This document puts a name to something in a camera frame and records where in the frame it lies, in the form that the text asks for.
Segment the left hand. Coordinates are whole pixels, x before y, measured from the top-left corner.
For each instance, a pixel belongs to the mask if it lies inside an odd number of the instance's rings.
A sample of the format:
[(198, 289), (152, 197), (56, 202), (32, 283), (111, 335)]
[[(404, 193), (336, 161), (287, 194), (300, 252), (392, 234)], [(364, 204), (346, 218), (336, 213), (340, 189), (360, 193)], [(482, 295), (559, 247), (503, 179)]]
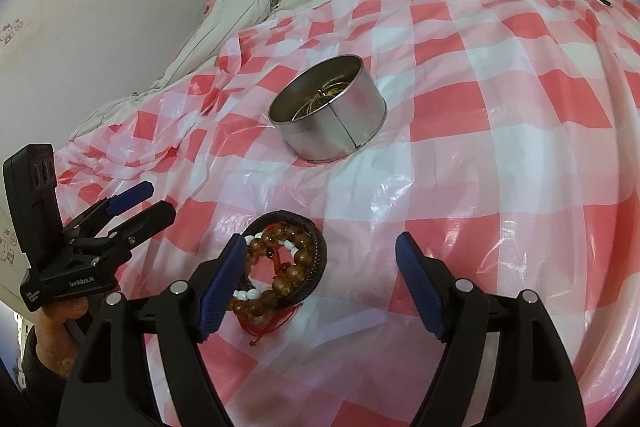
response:
[(44, 367), (63, 378), (72, 373), (80, 343), (68, 332), (66, 323), (83, 317), (89, 310), (87, 297), (57, 301), (43, 306), (35, 321), (36, 353)]

